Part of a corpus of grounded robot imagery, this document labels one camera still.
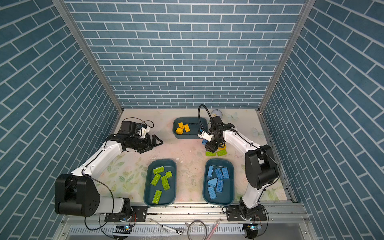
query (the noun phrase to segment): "dark teal tray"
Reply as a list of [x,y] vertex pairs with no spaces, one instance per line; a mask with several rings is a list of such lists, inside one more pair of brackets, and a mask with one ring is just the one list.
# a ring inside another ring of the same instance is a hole
[[[208,177],[208,169],[209,166],[213,166],[214,171],[212,173],[212,177]],[[223,192],[218,193],[216,192],[215,187],[215,193],[216,198],[212,199],[209,197],[208,193],[208,180],[217,177],[215,173],[216,168],[222,168],[226,167],[228,169],[229,179],[222,179],[224,181],[223,184]],[[235,171],[233,170],[233,165],[227,160],[223,159],[209,159],[208,162],[205,164],[205,173],[204,173],[204,184],[203,184],[203,198],[204,200],[209,204],[219,205],[219,206],[228,206],[231,205],[233,200],[235,199]]]
[[[177,134],[176,129],[179,127],[179,122],[183,122],[183,124],[188,124],[190,131],[185,132],[183,130],[183,134]],[[207,129],[207,120],[205,118],[201,118],[201,124],[204,126],[205,129]],[[178,139],[199,139],[197,136],[199,134],[200,129],[199,119],[198,117],[181,117],[176,118],[176,120],[173,122],[173,129],[172,132]]]
[[[152,179],[154,178],[153,169],[157,167],[164,166],[164,172],[159,173],[161,176],[165,176],[166,172],[171,171],[172,177],[168,178],[168,183],[170,186],[169,190],[164,191],[163,185],[161,184],[161,179],[156,186],[151,184]],[[162,191],[159,204],[152,203],[153,196],[155,195],[156,190]],[[176,198],[176,163],[170,159],[160,159],[152,162],[148,166],[148,172],[145,182],[144,190],[144,203],[148,207],[159,207],[167,206],[172,204]]]

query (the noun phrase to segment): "brick wall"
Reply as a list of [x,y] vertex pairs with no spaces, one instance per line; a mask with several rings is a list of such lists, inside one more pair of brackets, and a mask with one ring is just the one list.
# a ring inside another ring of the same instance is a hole
[[264,116],[320,239],[384,239],[384,1],[317,0]]
[[256,108],[304,0],[66,1],[125,108]]
[[0,1],[0,239],[51,238],[56,177],[117,112],[50,0]]

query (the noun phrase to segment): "robotic arm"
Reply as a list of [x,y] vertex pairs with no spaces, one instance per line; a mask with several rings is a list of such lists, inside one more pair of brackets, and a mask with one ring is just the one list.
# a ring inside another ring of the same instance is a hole
[[259,202],[265,188],[274,183],[279,176],[278,166],[273,159],[273,152],[270,146],[261,146],[241,136],[232,123],[224,124],[219,116],[210,118],[210,132],[201,126],[199,137],[206,139],[206,151],[215,152],[219,146],[223,146],[226,142],[234,146],[239,152],[245,155],[245,175],[248,180],[247,190],[240,199],[240,212],[244,219],[251,219],[255,216],[255,212],[259,211]]
[[55,212],[84,217],[115,213],[121,216],[121,221],[129,220],[129,199],[100,196],[94,179],[127,148],[144,153],[163,144],[156,135],[151,139],[147,134],[149,130],[150,127],[143,122],[123,121],[118,133],[109,135],[85,163],[70,174],[61,174],[55,182]]

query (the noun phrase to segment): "black mounting plate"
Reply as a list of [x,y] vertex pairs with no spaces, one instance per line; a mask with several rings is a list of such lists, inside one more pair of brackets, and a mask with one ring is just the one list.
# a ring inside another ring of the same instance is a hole
[[[131,206],[133,209],[132,215],[134,216],[136,213],[136,222],[145,222],[145,218],[147,217],[147,206]],[[119,222],[121,221],[119,219],[125,217],[125,214],[107,214],[105,216],[104,221],[105,222]]]
[[[260,218],[260,221],[266,221],[266,214],[263,208],[259,205],[258,209],[255,209],[255,215]],[[239,205],[229,205],[226,207],[227,221],[237,222],[237,221],[253,221],[257,222],[259,219],[253,217],[251,220],[245,220],[240,213]]]

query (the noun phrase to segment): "floral pattern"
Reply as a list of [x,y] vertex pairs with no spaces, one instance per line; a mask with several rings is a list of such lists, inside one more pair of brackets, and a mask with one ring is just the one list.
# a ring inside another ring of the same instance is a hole
[[[236,125],[237,129],[247,138],[261,145],[266,144],[255,110],[236,109],[236,111],[233,111],[224,109],[222,112],[228,116],[227,122]],[[159,109],[125,110],[122,119],[135,116],[143,120],[152,120],[155,126],[151,129],[150,134],[156,134],[164,141],[164,144],[143,154],[123,152],[110,163],[98,180],[105,183],[114,196],[128,197],[131,202],[142,203],[149,164],[159,159],[172,159],[177,166],[175,203],[204,202],[202,186],[205,164],[209,159],[215,157],[205,156],[202,139],[177,139],[172,133],[173,121],[177,117],[194,115],[196,115],[195,109],[177,111]],[[227,155],[216,156],[216,158],[228,160],[233,164],[236,202],[245,193],[248,185],[245,176],[244,155],[229,144],[227,145],[227,152]],[[101,195],[110,195],[105,186],[101,184],[96,184],[96,186]],[[261,200],[287,200],[280,180],[267,188]]]

